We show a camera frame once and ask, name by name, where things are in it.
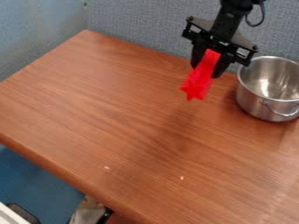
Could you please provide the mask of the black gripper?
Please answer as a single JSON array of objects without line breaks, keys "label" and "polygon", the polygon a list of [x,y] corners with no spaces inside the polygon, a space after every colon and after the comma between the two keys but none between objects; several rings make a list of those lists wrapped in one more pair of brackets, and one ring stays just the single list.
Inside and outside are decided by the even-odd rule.
[{"label": "black gripper", "polygon": [[181,36],[192,43],[191,67],[195,68],[201,62],[207,49],[219,53],[219,57],[212,78],[219,78],[229,67],[231,63],[248,66],[253,54],[257,53],[257,46],[236,31],[231,40],[219,37],[211,32],[213,20],[197,17],[187,17],[187,25]]}]

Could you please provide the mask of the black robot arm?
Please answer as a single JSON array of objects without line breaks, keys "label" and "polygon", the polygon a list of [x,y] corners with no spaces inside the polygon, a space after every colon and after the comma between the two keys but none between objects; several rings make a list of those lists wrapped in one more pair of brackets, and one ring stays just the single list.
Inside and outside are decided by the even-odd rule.
[{"label": "black robot arm", "polygon": [[219,0],[220,8],[213,20],[187,17],[181,36],[191,41],[191,67],[201,62],[204,53],[212,50],[219,54],[212,78],[219,78],[229,65],[237,62],[248,66],[257,46],[239,32],[241,20],[249,27],[263,24],[265,0]]}]

